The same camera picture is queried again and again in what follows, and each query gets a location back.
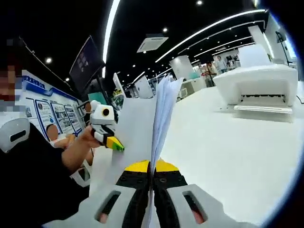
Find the black sleeve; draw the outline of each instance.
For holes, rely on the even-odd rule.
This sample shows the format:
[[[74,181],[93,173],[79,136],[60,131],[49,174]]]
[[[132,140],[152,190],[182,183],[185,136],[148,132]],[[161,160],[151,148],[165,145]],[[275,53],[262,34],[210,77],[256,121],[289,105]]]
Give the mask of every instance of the black sleeve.
[[[4,217],[18,218],[32,227],[67,219],[78,211],[79,203],[88,197],[88,188],[69,177],[62,151],[53,148],[31,124],[29,138],[2,154]]]

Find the white printer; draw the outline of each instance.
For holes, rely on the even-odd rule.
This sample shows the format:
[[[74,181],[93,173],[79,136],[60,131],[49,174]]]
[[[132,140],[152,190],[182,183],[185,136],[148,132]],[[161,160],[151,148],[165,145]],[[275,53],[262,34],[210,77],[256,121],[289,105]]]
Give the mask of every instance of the white printer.
[[[292,113],[297,70],[270,64],[237,68],[213,78],[220,94],[235,110]]]

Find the display board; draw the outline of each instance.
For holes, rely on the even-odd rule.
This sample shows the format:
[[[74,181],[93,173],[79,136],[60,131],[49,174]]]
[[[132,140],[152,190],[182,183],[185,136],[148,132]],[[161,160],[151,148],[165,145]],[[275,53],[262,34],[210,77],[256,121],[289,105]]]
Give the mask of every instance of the display board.
[[[52,87],[27,70],[22,70],[22,81],[26,81],[26,116],[48,140],[46,127],[54,124],[58,133],[78,134],[82,131],[74,106],[80,100]]]

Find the printer paper tray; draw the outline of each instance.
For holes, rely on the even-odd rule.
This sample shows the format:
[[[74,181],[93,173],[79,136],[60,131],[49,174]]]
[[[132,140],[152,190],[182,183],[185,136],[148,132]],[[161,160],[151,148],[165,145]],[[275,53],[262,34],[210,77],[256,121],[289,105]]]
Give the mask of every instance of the printer paper tray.
[[[269,112],[269,113],[286,113],[292,114],[293,110],[290,107],[266,107],[266,106],[247,106],[247,105],[236,105],[234,110],[241,111],[256,111],[256,112]]]
[[[234,110],[292,114],[293,110],[279,97],[244,97]]]

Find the ceiling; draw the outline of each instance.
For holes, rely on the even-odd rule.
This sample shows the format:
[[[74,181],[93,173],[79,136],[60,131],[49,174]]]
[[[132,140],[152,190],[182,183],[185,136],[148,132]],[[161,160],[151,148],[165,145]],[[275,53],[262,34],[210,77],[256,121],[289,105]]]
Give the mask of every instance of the ceiling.
[[[89,35],[92,35],[102,57],[103,37],[111,5],[111,0],[88,0],[85,4],[76,1],[72,5],[48,2],[40,6],[35,1],[33,5],[28,2],[19,5],[18,9],[11,11],[11,16],[15,17],[14,30],[23,37],[27,46],[34,50],[35,55],[42,61],[46,57],[52,57],[53,62],[48,67],[60,78],[65,79],[69,77],[69,70],[76,55]],[[196,0],[121,0],[108,48],[104,87],[109,91],[113,90],[115,72],[120,72],[118,76],[126,85],[143,71],[147,77],[163,72],[170,67],[169,61],[172,57],[188,55],[190,61],[194,61],[199,58],[194,56],[202,51],[250,36],[248,25],[244,25],[212,36],[189,50],[186,49],[214,33],[242,23],[257,20],[265,20],[267,23],[265,13],[249,14],[220,23],[190,39],[155,63],[172,47],[202,28],[228,16],[253,9],[255,8],[251,0],[204,0],[200,6],[196,4]],[[264,23],[256,24],[264,30]],[[169,39],[163,45],[146,54],[136,53],[146,34],[162,33],[164,27],[168,28],[164,36]],[[252,41],[246,39],[240,42],[245,44]],[[238,46],[240,42],[232,43],[230,46]],[[52,77],[50,75],[47,79],[42,79],[54,86],[58,86],[57,83],[62,84],[58,80],[55,82],[55,77]],[[71,80],[68,83],[75,89]]]

